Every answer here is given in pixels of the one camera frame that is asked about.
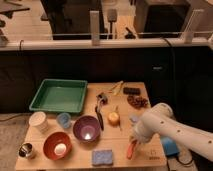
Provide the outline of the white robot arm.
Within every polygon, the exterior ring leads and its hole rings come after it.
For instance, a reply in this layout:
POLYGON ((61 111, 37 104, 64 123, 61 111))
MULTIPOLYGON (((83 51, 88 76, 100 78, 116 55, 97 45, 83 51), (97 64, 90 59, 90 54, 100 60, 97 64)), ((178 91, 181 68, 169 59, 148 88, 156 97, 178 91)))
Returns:
POLYGON ((173 110, 166 103, 158 103, 145 110, 132 128, 131 139, 148 143, 158 133, 213 162, 213 133, 177 122, 171 118, 172 115, 173 110))

